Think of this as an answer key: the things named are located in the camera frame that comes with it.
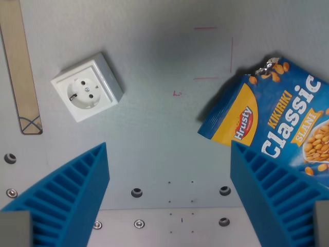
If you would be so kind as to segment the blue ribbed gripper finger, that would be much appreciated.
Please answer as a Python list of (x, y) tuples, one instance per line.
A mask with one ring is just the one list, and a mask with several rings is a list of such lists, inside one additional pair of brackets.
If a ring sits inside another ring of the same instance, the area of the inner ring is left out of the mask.
[(231, 143), (230, 177), (261, 246), (315, 246), (313, 210), (328, 189), (250, 147)]
[(28, 211), (33, 246), (87, 246), (109, 183), (106, 144), (62, 165), (2, 212)]

